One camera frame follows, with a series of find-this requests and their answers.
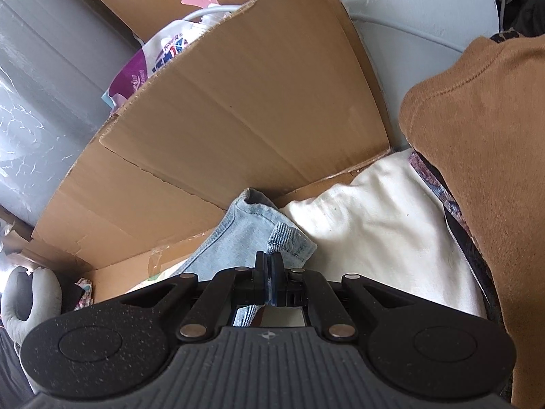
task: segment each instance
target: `metal screw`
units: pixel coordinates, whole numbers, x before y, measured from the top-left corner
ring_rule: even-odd
[[[355,335],[356,328],[349,324],[334,324],[329,327],[328,332],[335,338],[348,338]]]
[[[198,338],[206,334],[206,327],[202,324],[186,324],[180,327],[180,335],[187,338]]]

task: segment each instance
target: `brown sweater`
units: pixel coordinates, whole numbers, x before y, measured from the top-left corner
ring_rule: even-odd
[[[444,176],[517,347],[512,403],[545,405],[545,36],[476,39],[405,96],[400,125]]]

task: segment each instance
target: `dark fabric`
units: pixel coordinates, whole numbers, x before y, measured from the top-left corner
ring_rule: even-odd
[[[504,41],[517,39],[523,36],[524,35],[521,35],[520,32],[517,32],[514,28],[511,28],[509,30],[504,30],[503,32],[498,32],[498,34],[492,35],[490,39],[492,41],[495,41],[496,43],[503,43]]]
[[[17,275],[17,301],[15,315],[21,321],[26,321],[32,310],[32,275],[26,272],[16,273]]]
[[[21,272],[17,275],[17,318],[25,321],[31,314],[33,297],[32,297],[32,274],[28,275]],[[55,274],[61,286],[62,304],[61,314],[73,311],[80,298],[83,296],[84,290],[72,280],[62,275]]]
[[[503,323],[503,316],[501,315],[501,306],[500,300],[498,298],[498,292],[492,281],[492,275],[490,269],[487,266],[484,258],[481,253],[475,247],[475,244],[471,240],[464,228],[458,223],[458,221],[445,209],[445,218],[446,223],[456,239],[457,243],[460,245],[462,252],[465,255],[465,258],[468,261],[468,264],[473,271],[473,275],[479,286],[481,287],[481,292],[484,297],[484,308],[486,309],[486,317],[497,323],[499,326],[505,330],[505,325]],[[505,385],[503,390],[500,392],[500,396],[504,398],[508,403],[511,402],[511,394],[513,392],[513,375],[509,378],[509,382]]]
[[[525,37],[545,34],[545,0],[528,0],[520,9],[513,28]]]
[[[13,341],[0,320],[0,409],[15,409],[33,396]]]
[[[59,274],[55,274],[57,280],[61,286],[62,291],[62,304],[61,304],[61,314],[73,311],[76,307],[76,304],[80,301],[80,298],[83,296],[84,290],[80,288],[77,284],[67,277],[64,277]]]

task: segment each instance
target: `patterned fabric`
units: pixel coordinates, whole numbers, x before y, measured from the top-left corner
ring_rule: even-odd
[[[409,163],[412,168],[416,170],[416,173],[418,173],[424,183],[426,183],[428,188],[435,194],[440,202],[442,202],[444,208],[449,211],[449,213],[470,236],[471,232],[469,231],[469,227],[464,220],[462,211],[460,210],[460,206],[458,205],[457,201],[454,199],[448,189],[445,188],[445,186],[443,186],[435,175],[433,175],[433,173],[427,168],[416,151],[413,151],[409,155]]]
[[[91,280],[80,278],[76,284],[83,289],[83,295],[81,296],[80,301],[76,304],[76,307],[74,308],[75,311],[93,304],[93,283]]]
[[[510,40],[510,39],[517,39],[524,37],[521,33],[515,31],[513,28],[509,30],[505,30],[503,32],[498,32],[498,34],[492,35],[490,37],[491,40],[495,41],[496,43],[503,43],[504,41]]]

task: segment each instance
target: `light blue denim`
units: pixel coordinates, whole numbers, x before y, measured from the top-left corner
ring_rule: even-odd
[[[191,272],[200,281],[211,280],[222,269],[254,267],[258,251],[278,252],[286,268],[300,268],[316,248],[271,200],[249,188],[231,203],[214,232],[172,276]],[[240,309],[234,325],[249,325],[257,309]]]

